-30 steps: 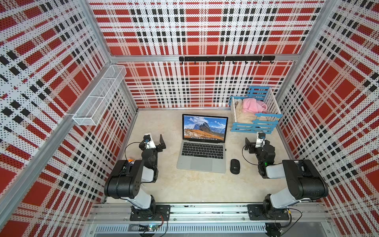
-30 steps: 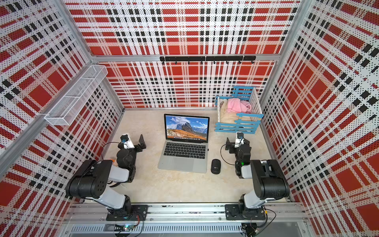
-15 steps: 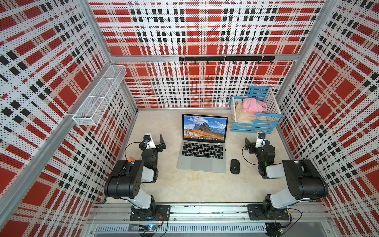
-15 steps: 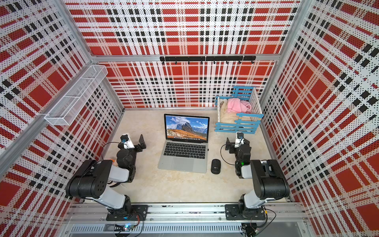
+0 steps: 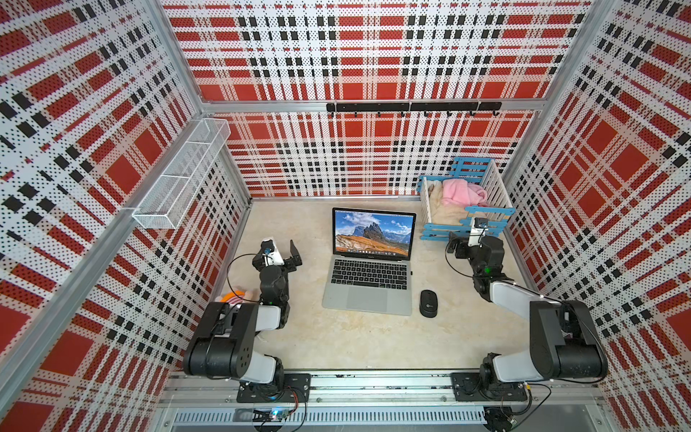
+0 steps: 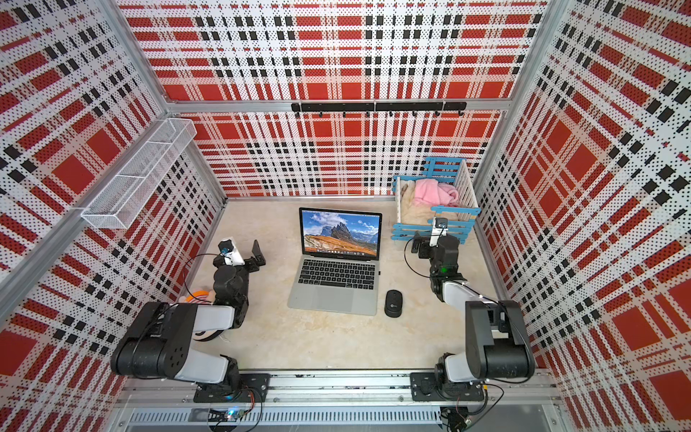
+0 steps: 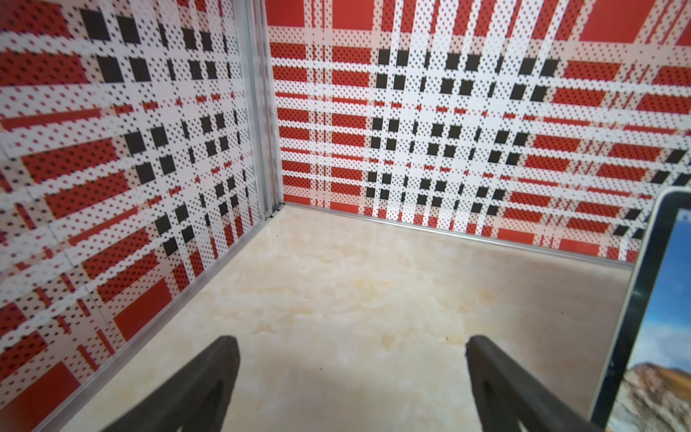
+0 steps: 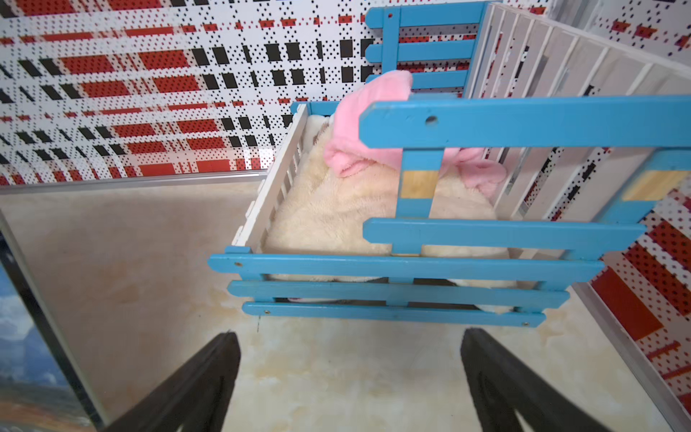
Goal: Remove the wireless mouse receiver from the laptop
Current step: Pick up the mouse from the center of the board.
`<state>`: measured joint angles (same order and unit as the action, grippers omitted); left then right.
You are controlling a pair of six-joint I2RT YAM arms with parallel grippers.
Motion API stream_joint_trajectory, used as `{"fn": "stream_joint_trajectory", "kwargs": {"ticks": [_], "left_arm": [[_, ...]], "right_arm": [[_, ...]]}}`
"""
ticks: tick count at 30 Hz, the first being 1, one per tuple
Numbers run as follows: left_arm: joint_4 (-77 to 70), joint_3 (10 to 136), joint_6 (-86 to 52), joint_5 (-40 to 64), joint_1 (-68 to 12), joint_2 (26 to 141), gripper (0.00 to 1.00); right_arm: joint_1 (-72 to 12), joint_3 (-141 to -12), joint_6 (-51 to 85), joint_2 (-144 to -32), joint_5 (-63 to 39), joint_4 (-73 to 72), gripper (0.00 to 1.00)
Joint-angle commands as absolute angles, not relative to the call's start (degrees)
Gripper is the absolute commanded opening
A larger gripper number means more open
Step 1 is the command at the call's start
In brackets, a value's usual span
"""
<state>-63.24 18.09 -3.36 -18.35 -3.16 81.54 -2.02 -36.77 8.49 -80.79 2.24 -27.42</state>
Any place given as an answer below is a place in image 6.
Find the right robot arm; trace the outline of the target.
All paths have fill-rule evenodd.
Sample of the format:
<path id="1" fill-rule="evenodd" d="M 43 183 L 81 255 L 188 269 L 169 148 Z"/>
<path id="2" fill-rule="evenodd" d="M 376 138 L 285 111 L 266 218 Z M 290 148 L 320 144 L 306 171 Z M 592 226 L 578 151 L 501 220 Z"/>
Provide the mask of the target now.
<path id="1" fill-rule="evenodd" d="M 449 392 L 486 380 L 529 381 L 536 360 L 518 303 L 491 299 L 469 286 L 459 271 L 460 242 L 456 237 L 417 233 L 410 242 L 411 251 L 429 262 L 425 278 L 432 293 L 464 315 L 464 350 L 439 358 L 437 388 Z"/>

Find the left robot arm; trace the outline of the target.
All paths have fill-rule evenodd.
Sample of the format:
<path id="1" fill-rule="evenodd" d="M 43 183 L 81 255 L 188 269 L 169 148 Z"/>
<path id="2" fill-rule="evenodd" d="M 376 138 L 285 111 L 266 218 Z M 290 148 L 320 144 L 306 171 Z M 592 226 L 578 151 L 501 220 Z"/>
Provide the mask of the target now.
<path id="1" fill-rule="evenodd" d="M 249 309 L 249 275 L 266 265 L 257 241 L 243 258 L 234 239 L 223 239 L 214 257 L 212 301 L 148 302 L 111 357 L 114 374 L 137 379 L 195 383 L 204 390 L 234 394 L 242 390 L 236 359 L 210 355 L 195 343 L 238 329 Z"/>

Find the black wireless mouse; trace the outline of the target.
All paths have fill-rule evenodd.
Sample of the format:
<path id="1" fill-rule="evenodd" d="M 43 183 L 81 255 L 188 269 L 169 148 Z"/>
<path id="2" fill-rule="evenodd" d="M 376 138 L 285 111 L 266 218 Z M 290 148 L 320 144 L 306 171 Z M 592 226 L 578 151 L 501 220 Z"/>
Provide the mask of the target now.
<path id="1" fill-rule="evenodd" d="M 402 314 L 403 295 L 398 290 L 389 290 L 385 296 L 384 313 L 389 318 L 399 318 Z"/>

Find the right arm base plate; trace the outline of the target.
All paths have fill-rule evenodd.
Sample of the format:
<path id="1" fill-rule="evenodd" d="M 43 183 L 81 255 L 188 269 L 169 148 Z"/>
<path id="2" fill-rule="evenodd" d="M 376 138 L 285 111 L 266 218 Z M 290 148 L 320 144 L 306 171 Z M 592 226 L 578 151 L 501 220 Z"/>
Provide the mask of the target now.
<path id="1" fill-rule="evenodd" d="M 484 401 L 484 390 L 480 384 L 440 383 L 434 373 L 411 373 L 410 391 L 413 401 Z"/>

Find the silver laptop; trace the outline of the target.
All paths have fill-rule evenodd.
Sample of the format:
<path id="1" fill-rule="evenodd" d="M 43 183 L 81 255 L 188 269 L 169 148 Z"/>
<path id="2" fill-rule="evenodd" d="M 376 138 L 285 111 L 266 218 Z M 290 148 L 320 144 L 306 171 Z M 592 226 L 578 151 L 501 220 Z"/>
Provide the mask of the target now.
<path id="1" fill-rule="evenodd" d="M 288 307 L 376 315 L 383 215 L 302 207 L 299 217 L 302 258 Z"/>

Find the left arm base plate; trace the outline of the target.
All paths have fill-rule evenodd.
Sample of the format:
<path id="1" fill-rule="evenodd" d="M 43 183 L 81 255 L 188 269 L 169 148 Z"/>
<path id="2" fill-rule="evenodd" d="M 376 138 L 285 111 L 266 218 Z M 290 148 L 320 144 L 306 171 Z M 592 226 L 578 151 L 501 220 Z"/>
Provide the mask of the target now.
<path id="1" fill-rule="evenodd" d="M 241 373 L 236 383 L 199 383 L 195 403 L 252 403 L 266 401 L 271 374 Z"/>

